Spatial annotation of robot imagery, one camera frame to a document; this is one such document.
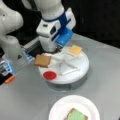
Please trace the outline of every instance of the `red circle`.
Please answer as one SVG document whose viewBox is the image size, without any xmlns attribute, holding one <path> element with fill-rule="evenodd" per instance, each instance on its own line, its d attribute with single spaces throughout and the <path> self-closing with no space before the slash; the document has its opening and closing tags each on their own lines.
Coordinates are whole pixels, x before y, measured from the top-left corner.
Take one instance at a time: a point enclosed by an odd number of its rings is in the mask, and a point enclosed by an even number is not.
<svg viewBox="0 0 120 120">
<path fill-rule="evenodd" d="M 56 73 L 53 71 L 47 71 L 43 74 L 43 76 L 47 80 L 53 80 L 57 77 Z"/>
</svg>

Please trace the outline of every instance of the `orange item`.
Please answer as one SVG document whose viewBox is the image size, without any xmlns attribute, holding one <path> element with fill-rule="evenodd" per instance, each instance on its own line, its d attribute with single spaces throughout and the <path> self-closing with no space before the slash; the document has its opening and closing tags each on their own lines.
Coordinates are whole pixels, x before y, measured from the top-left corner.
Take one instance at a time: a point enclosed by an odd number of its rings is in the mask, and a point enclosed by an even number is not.
<svg viewBox="0 0 120 120">
<path fill-rule="evenodd" d="M 74 54 L 74 55 L 79 55 L 82 51 L 82 48 L 77 46 L 77 45 L 73 45 L 70 49 L 69 49 L 69 53 Z"/>
<path fill-rule="evenodd" d="M 15 76 L 11 76 L 5 81 L 5 83 L 10 84 L 14 79 L 15 79 Z"/>
</svg>

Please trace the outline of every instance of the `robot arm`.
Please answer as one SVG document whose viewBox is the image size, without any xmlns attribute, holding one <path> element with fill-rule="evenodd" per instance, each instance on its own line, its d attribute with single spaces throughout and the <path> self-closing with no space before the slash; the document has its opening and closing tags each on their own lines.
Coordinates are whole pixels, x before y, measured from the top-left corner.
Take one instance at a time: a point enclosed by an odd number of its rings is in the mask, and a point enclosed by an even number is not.
<svg viewBox="0 0 120 120">
<path fill-rule="evenodd" d="M 56 47 L 64 47 L 76 24 L 71 8 L 65 12 L 61 0 L 35 0 L 35 3 L 42 14 L 37 33 L 43 49 L 53 52 Z"/>
<path fill-rule="evenodd" d="M 11 63 L 15 72 L 27 60 L 18 39 L 7 34 L 16 31 L 22 25 L 21 14 L 7 7 L 3 0 L 0 0 L 0 45 L 5 53 L 3 59 Z"/>
</svg>

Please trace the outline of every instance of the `tabletop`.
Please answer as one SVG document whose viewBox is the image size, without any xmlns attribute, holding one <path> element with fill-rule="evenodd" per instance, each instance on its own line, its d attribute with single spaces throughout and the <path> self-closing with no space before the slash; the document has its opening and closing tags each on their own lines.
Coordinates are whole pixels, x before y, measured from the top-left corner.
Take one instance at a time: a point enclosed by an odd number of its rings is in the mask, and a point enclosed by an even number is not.
<svg viewBox="0 0 120 120">
<path fill-rule="evenodd" d="M 67 44 L 79 45 L 89 58 L 87 80 L 68 92 L 52 90 L 33 63 L 24 67 L 9 85 L 0 86 L 0 120 L 48 120 L 53 104 L 67 95 L 91 100 L 101 120 L 120 117 L 120 49 L 74 34 Z"/>
</svg>

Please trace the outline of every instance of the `round white plate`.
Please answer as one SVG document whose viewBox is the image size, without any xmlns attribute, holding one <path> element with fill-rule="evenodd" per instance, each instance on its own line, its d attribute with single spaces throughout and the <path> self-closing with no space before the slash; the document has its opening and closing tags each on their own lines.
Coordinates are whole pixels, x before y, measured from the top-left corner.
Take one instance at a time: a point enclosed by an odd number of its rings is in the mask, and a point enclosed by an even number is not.
<svg viewBox="0 0 120 120">
<path fill-rule="evenodd" d="M 63 97 L 57 101 L 49 113 L 49 120 L 64 120 L 72 108 L 86 115 L 88 120 L 100 120 L 96 106 L 90 100 L 77 95 Z"/>
</svg>

